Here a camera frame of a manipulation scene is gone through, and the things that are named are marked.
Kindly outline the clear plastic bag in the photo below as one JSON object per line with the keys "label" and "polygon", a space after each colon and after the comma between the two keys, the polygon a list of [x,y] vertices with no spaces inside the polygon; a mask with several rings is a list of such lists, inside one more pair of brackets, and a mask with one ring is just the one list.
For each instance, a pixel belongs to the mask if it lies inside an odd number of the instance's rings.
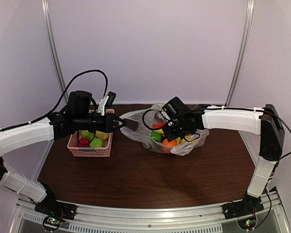
{"label": "clear plastic bag", "polygon": [[127,138],[138,141],[143,144],[144,148],[155,153],[171,153],[179,156],[185,156],[189,154],[194,148],[201,147],[206,141],[206,137],[210,134],[209,130],[198,130],[195,135],[191,135],[191,139],[194,139],[193,143],[181,143],[175,147],[168,147],[162,144],[162,142],[154,141],[151,137],[151,130],[148,129],[142,122],[142,116],[146,112],[146,109],[131,111],[122,114],[120,117],[125,121],[133,121],[137,123],[137,129],[132,130],[130,127],[125,126],[120,129],[121,133]]}

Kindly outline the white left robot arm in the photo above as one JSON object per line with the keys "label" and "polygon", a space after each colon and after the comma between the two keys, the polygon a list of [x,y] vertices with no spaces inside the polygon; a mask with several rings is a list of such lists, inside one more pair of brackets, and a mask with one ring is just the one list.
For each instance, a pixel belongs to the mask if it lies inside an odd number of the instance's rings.
{"label": "white left robot arm", "polygon": [[51,191],[6,166],[3,156],[31,144],[61,139],[83,130],[113,133],[126,124],[115,114],[106,112],[115,97],[114,92],[109,92],[98,107],[90,111],[91,93],[75,91],[70,93],[68,104],[60,112],[51,111],[40,119],[0,129],[0,185],[41,203],[50,216],[58,214],[60,205],[50,197]]}

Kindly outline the pale yellow bumpy fruit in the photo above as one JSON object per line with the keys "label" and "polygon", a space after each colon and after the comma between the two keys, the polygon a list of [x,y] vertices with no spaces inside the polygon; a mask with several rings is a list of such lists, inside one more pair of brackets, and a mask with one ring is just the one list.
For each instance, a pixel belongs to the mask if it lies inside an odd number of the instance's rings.
{"label": "pale yellow bumpy fruit", "polygon": [[110,137],[110,133],[96,131],[96,138],[100,138],[102,140],[108,140]]}

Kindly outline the red orange mango fruit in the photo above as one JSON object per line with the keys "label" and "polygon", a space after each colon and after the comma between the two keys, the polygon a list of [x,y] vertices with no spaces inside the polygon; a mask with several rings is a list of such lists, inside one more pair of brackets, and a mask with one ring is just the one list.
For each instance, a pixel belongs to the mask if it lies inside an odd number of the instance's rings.
{"label": "red orange mango fruit", "polygon": [[157,130],[157,129],[161,129],[166,123],[162,122],[162,123],[157,123],[157,124],[153,124],[153,129]]}

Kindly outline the green bumpy fruit front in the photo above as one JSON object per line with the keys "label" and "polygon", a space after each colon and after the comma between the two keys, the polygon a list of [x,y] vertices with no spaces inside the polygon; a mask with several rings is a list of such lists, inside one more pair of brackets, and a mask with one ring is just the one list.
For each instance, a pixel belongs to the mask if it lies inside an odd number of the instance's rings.
{"label": "green bumpy fruit front", "polygon": [[91,148],[103,148],[105,147],[104,140],[101,138],[94,138],[93,141],[89,144]]}

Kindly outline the green bumpy fruit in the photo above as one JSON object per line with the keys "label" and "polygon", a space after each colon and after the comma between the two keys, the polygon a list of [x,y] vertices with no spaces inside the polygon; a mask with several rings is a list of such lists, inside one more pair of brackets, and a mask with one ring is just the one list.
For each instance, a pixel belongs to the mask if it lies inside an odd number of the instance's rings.
{"label": "green bumpy fruit", "polygon": [[88,140],[91,140],[93,137],[95,137],[95,134],[89,132],[88,130],[84,130],[81,132],[81,138],[86,138]]}
{"label": "green bumpy fruit", "polygon": [[94,138],[93,141],[89,144],[91,148],[103,148],[105,147],[104,140],[101,138]]}

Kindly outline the red bumpy fruit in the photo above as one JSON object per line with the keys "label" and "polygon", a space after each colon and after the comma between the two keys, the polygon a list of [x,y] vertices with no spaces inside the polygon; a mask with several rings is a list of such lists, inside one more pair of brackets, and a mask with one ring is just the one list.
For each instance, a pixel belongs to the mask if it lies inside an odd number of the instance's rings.
{"label": "red bumpy fruit", "polygon": [[79,148],[88,148],[90,141],[87,138],[78,138],[77,139],[77,147]]}

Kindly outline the pink perforated plastic basket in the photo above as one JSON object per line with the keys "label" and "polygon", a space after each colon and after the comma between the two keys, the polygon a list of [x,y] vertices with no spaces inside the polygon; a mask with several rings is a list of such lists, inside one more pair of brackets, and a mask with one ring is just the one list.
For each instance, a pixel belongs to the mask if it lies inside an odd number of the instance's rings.
{"label": "pink perforated plastic basket", "polygon": [[[67,144],[68,150],[72,153],[74,157],[110,157],[111,148],[112,148],[112,139],[113,133],[110,133],[110,137],[108,140],[104,140],[105,147],[103,148],[79,148],[77,147],[77,139],[81,138],[81,131],[76,131],[74,134],[70,136],[70,139]],[[93,137],[90,143],[96,138],[96,132],[94,133],[95,137]]]}

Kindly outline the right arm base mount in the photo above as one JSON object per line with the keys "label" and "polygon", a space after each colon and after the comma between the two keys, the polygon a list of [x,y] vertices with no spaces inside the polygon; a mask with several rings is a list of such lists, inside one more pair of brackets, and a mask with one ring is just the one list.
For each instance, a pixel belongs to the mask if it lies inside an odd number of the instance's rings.
{"label": "right arm base mount", "polygon": [[263,211],[264,206],[260,202],[230,201],[222,205],[225,219],[236,219],[238,226],[245,231],[253,230],[258,223],[257,212]]}

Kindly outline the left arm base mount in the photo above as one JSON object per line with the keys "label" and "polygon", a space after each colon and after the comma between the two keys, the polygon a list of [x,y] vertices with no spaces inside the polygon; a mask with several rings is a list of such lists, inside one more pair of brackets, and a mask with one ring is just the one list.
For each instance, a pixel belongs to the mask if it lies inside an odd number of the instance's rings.
{"label": "left arm base mount", "polygon": [[32,202],[34,210],[46,215],[42,220],[42,226],[47,232],[54,232],[68,224],[68,220],[74,220],[77,206],[65,202],[55,201],[54,205],[47,207],[44,204]]}

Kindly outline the aluminium corner post right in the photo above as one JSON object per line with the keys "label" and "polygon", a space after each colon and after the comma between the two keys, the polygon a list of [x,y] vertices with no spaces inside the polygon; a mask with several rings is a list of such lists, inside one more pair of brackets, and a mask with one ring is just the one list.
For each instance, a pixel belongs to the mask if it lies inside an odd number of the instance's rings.
{"label": "aluminium corner post right", "polygon": [[255,1],[254,0],[248,0],[247,1],[247,7],[245,11],[245,17],[244,17],[244,25],[243,25],[243,31],[242,31],[242,38],[240,42],[240,48],[236,60],[236,65],[235,69],[233,72],[232,76],[232,81],[231,85],[228,91],[228,95],[225,101],[225,105],[229,106],[232,102],[232,98],[235,94],[236,87],[237,87],[237,82],[240,77],[240,73],[242,70],[244,58],[245,58],[245,53],[247,49],[247,45],[249,42],[249,37],[251,34],[251,29],[252,29],[252,23],[253,23],[253,18],[254,18],[254,9],[255,9]]}

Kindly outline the aluminium corner post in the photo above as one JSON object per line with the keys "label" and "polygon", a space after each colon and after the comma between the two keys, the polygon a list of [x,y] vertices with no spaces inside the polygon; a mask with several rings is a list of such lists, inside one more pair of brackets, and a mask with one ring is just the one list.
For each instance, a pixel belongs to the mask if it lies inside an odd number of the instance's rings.
{"label": "aluminium corner post", "polygon": [[244,25],[243,25],[243,31],[242,31],[242,38],[240,42],[240,48],[236,60],[236,65],[235,69],[233,72],[232,76],[232,81],[231,85],[228,91],[228,95],[225,101],[225,105],[229,106],[232,102],[232,98],[235,94],[236,87],[237,87],[237,82],[240,77],[240,73],[242,70],[244,58],[245,58],[245,53],[247,49],[247,45],[249,42],[249,37],[251,34],[251,29],[252,29],[252,23],[253,23],[253,18],[254,18],[254,9],[255,9],[255,1],[254,0],[248,0],[247,1],[247,7],[245,11],[245,17],[244,17]]}
{"label": "aluminium corner post", "polygon": [[55,69],[55,74],[56,74],[56,78],[59,84],[60,91],[61,93],[63,93],[66,88],[66,84],[64,81],[64,77],[63,77],[63,73],[62,73],[62,69],[61,69],[61,65],[59,61],[59,56],[56,49],[56,43],[55,43],[52,22],[51,22],[49,1],[41,0],[41,5],[42,5],[42,13],[43,13],[44,21],[45,21],[48,44],[49,44],[50,53],[51,53],[51,57],[53,61],[53,66]]}

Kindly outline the aluminium corner post left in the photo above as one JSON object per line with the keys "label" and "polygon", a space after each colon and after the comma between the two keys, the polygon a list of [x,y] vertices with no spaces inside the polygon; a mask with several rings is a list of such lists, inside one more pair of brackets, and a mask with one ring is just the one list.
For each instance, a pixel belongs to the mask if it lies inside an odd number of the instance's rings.
{"label": "aluminium corner post left", "polygon": [[44,21],[45,21],[48,44],[49,44],[50,53],[51,53],[51,57],[53,61],[53,66],[55,69],[55,74],[56,74],[56,78],[59,84],[60,91],[61,93],[63,93],[66,88],[66,84],[64,81],[64,77],[63,77],[63,73],[62,73],[62,69],[61,69],[61,65],[59,61],[59,56],[56,49],[56,43],[55,43],[52,22],[51,22],[49,1],[41,0],[41,5],[42,5],[42,13],[43,13]]}

